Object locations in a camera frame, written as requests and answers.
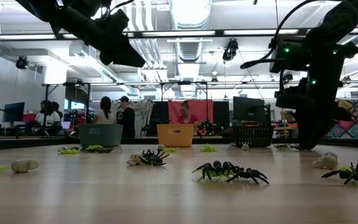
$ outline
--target toy skull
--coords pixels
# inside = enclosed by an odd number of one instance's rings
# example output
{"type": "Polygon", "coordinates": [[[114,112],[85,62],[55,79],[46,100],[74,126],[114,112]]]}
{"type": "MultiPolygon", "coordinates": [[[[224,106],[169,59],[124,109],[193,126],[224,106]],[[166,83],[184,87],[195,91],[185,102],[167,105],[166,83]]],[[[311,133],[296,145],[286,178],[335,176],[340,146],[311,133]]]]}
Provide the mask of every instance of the toy skull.
{"type": "Polygon", "coordinates": [[[158,146],[158,150],[164,151],[164,149],[165,149],[165,146],[163,144],[158,146]]]}
{"type": "Polygon", "coordinates": [[[244,144],[242,145],[241,149],[244,150],[244,151],[248,151],[248,150],[249,150],[249,146],[248,146],[246,143],[244,143],[244,144]]]}
{"type": "Polygon", "coordinates": [[[338,165],[338,161],[334,156],[331,155],[325,155],[318,158],[317,161],[313,162],[314,168],[328,168],[333,169],[338,165]]]}
{"type": "Polygon", "coordinates": [[[338,155],[333,152],[324,152],[322,156],[333,156],[336,160],[338,160],[338,155]]]}
{"type": "Polygon", "coordinates": [[[140,157],[142,155],[140,155],[139,153],[137,154],[132,154],[130,156],[130,159],[127,161],[127,164],[130,165],[130,166],[136,166],[136,165],[139,165],[142,163],[140,157]]]}
{"type": "Polygon", "coordinates": [[[29,170],[36,169],[40,166],[38,161],[35,160],[17,160],[11,164],[11,169],[15,173],[25,173],[29,170]]]}

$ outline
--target orange basket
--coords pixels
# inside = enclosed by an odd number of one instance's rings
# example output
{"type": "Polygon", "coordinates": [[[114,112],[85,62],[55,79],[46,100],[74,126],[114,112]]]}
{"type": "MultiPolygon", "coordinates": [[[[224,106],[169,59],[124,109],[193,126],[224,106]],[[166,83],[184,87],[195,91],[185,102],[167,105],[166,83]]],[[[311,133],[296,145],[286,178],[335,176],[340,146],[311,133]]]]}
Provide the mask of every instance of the orange basket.
{"type": "Polygon", "coordinates": [[[165,147],[191,147],[193,124],[158,124],[158,143],[165,147]]]}

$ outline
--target computer monitor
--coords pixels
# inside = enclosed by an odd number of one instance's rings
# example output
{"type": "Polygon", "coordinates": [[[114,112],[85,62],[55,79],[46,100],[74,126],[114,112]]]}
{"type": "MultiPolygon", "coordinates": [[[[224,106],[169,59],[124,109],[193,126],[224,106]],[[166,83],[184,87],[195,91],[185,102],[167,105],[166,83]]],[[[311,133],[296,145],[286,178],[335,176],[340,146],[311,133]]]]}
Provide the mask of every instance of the computer monitor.
{"type": "Polygon", "coordinates": [[[66,129],[69,129],[69,128],[70,128],[71,122],[69,122],[69,121],[62,121],[61,124],[62,124],[62,128],[63,128],[64,130],[66,130],[66,129]]]}
{"type": "Polygon", "coordinates": [[[234,96],[233,118],[239,121],[266,123],[265,102],[260,99],[234,96]]]}
{"type": "Polygon", "coordinates": [[[24,103],[11,103],[5,105],[4,122],[23,121],[24,103]]]}

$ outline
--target black plastic spider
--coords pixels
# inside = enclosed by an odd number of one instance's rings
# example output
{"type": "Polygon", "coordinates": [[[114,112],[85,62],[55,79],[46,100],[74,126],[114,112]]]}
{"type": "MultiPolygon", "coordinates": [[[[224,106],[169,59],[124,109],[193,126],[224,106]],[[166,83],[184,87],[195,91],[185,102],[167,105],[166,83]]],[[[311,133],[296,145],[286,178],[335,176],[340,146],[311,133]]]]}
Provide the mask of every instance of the black plastic spider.
{"type": "Polygon", "coordinates": [[[255,169],[247,168],[247,170],[244,171],[244,168],[240,167],[240,168],[237,168],[234,173],[236,173],[236,174],[232,178],[227,180],[227,182],[230,182],[238,177],[242,177],[242,178],[246,178],[246,179],[251,178],[256,184],[259,184],[258,181],[256,180],[256,178],[259,178],[266,184],[269,184],[269,182],[267,182],[267,180],[266,180],[267,177],[263,173],[259,172],[258,170],[255,170],[255,169]]]}
{"type": "Polygon", "coordinates": [[[169,156],[169,154],[164,155],[165,152],[163,152],[161,149],[159,149],[157,151],[157,154],[154,153],[154,151],[151,151],[150,149],[147,150],[146,153],[144,153],[144,150],[142,152],[142,157],[140,158],[140,160],[147,165],[153,165],[153,166],[161,166],[164,165],[166,163],[163,163],[164,158],[166,158],[167,156],[169,156]]]}
{"type": "Polygon", "coordinates": [[[346,179],[343,184],[347,184],[351,180],[358,180],[358,163],[356,164],[356,167],[354,167],[353,163],[351,162],[350,167],[342,167],[339,170],[322,175],[321,178],[327,178],[335,174],[339,174],[339,178],[341,179],[346,179]]]}
{"type": "Polygon", "coordinates": [[[193,170],[191,173],[200,171],[201,169],[203,170],[203,179],[205,179],[205,174],[206,174],[209,180],[212,180],[211,174],[214,177],[220,175],[224,175],[227,177],[227,175],[229,175],[230,173],[236,170],[235,166],[231,164],[231,162],[223,162],[222,164],[220,161],[214,161],[213,165],[207,162],[206,164],[193,170]]]}

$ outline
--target man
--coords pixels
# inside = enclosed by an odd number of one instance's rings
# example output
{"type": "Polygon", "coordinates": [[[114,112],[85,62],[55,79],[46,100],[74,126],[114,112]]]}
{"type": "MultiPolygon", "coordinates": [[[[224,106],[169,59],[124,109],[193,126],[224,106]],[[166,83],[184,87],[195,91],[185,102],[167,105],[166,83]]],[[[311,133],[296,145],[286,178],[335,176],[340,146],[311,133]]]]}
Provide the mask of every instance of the man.
{"type": "Polygon", "coordinates": [[[129,107],[129,99],[123,96],[119,99],[121,101],[121,112],[117,112],[117,124],[122,125],[123,138],[135,137],[135,111],[129,107]]]}

